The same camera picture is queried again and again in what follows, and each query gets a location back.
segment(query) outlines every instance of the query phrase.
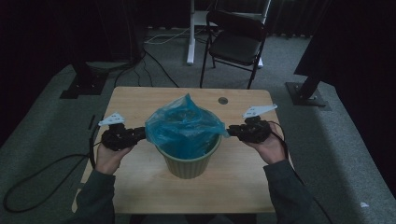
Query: blue plastic bag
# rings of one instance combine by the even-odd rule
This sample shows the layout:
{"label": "blue plastic bag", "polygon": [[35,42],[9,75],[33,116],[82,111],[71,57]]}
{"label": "blue plastic bag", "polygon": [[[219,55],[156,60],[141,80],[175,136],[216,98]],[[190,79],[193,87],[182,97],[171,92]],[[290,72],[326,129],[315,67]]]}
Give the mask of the blue plastic bag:
{"label": "blue plastic bag", "polygon": [[219,134],[230,136],[224,123],[198,107],[189,94],[159,108],[145,126],[150,143],[182,160],[204,156]]}

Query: light wood surface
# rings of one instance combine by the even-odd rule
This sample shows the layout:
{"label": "light wood surface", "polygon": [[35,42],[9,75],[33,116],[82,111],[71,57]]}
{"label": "light wood surface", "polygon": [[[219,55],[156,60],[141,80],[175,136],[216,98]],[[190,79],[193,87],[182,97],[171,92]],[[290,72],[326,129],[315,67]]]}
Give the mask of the light wood surface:
{"label": "light wood surface", "polygon": [[[117,87],[105,117],[119,112],[126,128],[137,128],[160,107],[189,93],[200,107],[216,114],[228,128],[242,124],[242,115],[252,105],[271,105],[268,91],[182,88]],[[228,99],[221,105],[219,98]],[[261,115],[278,122],[275,110]],[[96,142],[100,141],[100,129]],[[154,145],[141,140],[115,173],[115,211],[119,214],[196,214],[274,212],[259,154],[236,137],[223,138],[205,172],[194,179],[172,175]],[[87,167],[85,183],[92,171]]]}

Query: forearm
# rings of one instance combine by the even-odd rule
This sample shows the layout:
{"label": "forearm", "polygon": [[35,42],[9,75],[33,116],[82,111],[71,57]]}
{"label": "forearm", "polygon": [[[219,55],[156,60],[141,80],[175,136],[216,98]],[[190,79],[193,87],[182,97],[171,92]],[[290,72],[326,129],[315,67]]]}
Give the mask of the forearm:
{"label": "forearm", "polygon": [[264,166],[278,223],[315,223],[313,197],[297,179],[289,161]]}
{"label": "forearm", "polygon": [[114,175],[92,171],[87,183],[77,196],[78,209],[66,223],[112,223]]}

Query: black folding chair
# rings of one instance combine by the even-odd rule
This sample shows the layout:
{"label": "black folding chair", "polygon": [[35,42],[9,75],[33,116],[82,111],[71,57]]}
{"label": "black folding chair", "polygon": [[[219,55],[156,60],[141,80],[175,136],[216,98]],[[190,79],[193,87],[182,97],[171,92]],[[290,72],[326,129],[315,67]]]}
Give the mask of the black folding chair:
{"label": "black folding chair", "polygon": [[[212,31],[212,23],[217,25],[217,35]],[[218,62],[250,71],[247,85],[250,89],[267,34],[264,24],[248,16],[211,10],[206,15],[206,30],[209,36],[206,40],[200,88],[204,81],[206,57],[209,53],[212,56],[213,67],[216,67],[215,62]]]}

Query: person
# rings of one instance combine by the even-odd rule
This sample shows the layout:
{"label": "person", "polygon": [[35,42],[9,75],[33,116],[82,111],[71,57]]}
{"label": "person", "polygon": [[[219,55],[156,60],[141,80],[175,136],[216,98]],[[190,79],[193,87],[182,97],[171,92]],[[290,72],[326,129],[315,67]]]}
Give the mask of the person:
{"label": "person", "polygon": [[[274,123],[270,122],[270,126],[278,134]],[[277,223],[315,223],[310,212],[313,197],[294,173],[280,140],[271,133],[264,142],[244,144],[256,149],[268,164],[263,169]],[[122,158],[131,150],[132,147],[113,151],[102,144],[98,147],[95,169],[77,196],[78,209],[64,223],[113,223],[114,173],[120,167]]]}

